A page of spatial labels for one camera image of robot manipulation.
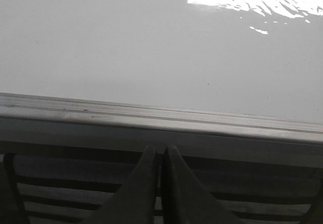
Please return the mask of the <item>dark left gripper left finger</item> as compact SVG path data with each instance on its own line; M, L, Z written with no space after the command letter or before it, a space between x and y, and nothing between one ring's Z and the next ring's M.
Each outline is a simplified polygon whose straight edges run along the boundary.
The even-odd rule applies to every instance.
M97 223L153 223L156 150L147 146L121 188L97 212Z

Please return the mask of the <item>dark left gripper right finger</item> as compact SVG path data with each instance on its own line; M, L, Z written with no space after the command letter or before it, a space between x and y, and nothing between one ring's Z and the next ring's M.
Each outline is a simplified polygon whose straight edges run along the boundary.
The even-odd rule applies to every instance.
M163 156L164 223L242 223L201 184L174 145Z

